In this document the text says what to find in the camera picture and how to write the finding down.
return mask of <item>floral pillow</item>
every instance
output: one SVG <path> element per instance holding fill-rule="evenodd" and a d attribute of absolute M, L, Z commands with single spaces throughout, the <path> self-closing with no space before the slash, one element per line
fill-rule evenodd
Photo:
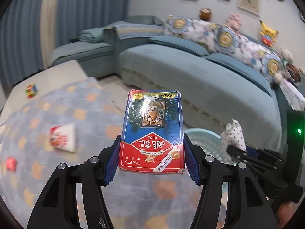
<path fill-rule="evenodd" d="M 213 53 L 215 28 L 217 28 L 215 23 L 169 15 L 163 34 L 193 41 L 203 46 L 209 53 Z"/>
<path fill-rule="evenodd" d="M 217 52 L 246 64 L 260 72 L 269 83 L 273 83 L 273 76 L 284 68 L 281 57 L 249 39 L 235 30 L 220 26 L 214 30 L 214 48 Z"/>
<path fill-rule="evenodd" d="M 281 57 L 226 25 L 169 15 L 164 35 L 193 41 L 209 53 L 220 52 L 260 72 L 269 83 L 283 69 Z"/>

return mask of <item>number 975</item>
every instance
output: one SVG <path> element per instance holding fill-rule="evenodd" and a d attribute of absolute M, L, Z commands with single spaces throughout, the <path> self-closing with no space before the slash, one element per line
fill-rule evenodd
<path fill-rule="evenodd" d="M 163 95 L 163 98 L 175 98 L 175 95 Z"/>

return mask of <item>tiger picture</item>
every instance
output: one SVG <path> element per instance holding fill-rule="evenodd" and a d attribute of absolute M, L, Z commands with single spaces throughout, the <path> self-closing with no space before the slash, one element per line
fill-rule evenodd
<path fill-rule="evenodd" d="M 142 127 L 165 128 L 165 102 L 144 101 L 143 108 Z"/>

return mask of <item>metal screw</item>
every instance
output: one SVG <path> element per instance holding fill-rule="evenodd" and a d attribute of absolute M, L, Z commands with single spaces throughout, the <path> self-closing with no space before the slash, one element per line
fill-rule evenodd
<path fill-rule="evenodd" d="M 64 169 L 66 167 L 66 164 L 61 163 L 58 165 L 58 169 Z"/>
<path fill-rule="evenodd" d="M 99 161 L 98 157 L 91 157 L 90 162 L 91 163 L 97 163 Z"/>
<path fill-rule="evenodd" d="M 238 164 L 239 168 L 242 168 L 242 169 L 245 169 L 247 166 L 243 163 L 243 162 L 240 162 Z"/>
<path fill-rule="evenodd" d="M 212 156 L 206 156 L 205 159 L 206 159 L 208 162 L 213 162 L 213 161 L 214 161 L 214 157 L 212 157 Z"/>

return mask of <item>sofa cushion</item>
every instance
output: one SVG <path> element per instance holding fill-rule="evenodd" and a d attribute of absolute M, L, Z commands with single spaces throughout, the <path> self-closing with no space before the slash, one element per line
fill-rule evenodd
<path fill-rule="evenodd" d="M 146 24 L 162 26 L 164 24 L 159 18 L 153 15 L 131 15 L 128 16 L 126 21 L 132 24 Z"/>
<path fill-rule="evenodd" d="M 56 48 L 51 57 L 52 64 L 63 63 L 72 59 L 79 59 L 86 56 L 96 55 L 106 56 L 113 53 L 111 45 L 100 43 L 87 43 L 87 42 L 75 42 L 66 45 L 62 45 Z"/>
<path fill-rule="evenodd" d="M 176 48 L 179 50 L 183 50 L 185 52 L 192 53 L 199 57 L 207 56 L 209 54 L 205 48 L 203 48 L 202 46 L 200 46 L 194 42 L 172 37 L 172 36 L 152 37 L 149 39 L 149 42 L 152 42 L 152 43 L 155 43 L 158 45 L 173 47 L 173 48 Z"/>
<path fill-rule="evenodd" d="M 247 65 L 222 53 L 211 54 L 206 59 L 234 71 L 271 96 L 271 87 L 268 81 L 259 72 Z"/>

